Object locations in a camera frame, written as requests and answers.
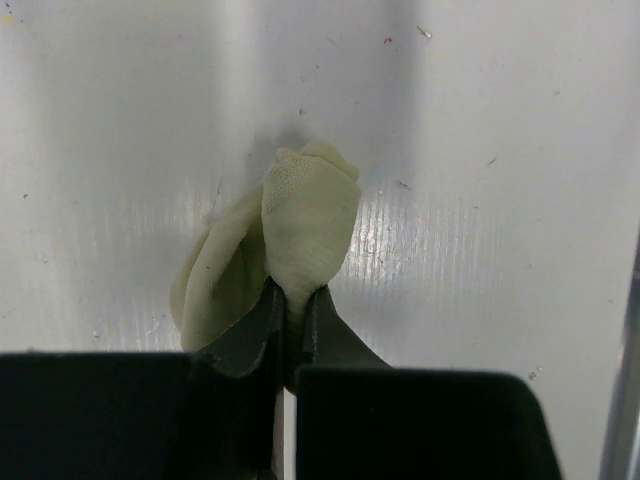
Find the cream yellow sock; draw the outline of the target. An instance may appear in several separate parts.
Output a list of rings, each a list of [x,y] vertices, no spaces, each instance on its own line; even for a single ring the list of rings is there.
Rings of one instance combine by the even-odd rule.
[[[301,359],[306,305],[339,272],[359,208],[359,170],[331,144],[280,148],[264,179],[195,241],[170,288],[181,346],[197,351],[257,303],[267,279],[283,291],[285,378]]]

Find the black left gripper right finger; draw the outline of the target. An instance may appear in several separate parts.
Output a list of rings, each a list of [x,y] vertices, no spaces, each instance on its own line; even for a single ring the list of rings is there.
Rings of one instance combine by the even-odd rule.
[[[501,372],[399,368],[309,300],[296,373],[300,479],[557,479],[542,408]]]

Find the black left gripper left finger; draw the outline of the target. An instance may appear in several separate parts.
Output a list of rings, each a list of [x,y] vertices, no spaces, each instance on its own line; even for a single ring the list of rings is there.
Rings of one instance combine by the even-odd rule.
[[[273,479],[284,296],[191,353],[1,358],[5,479]]]

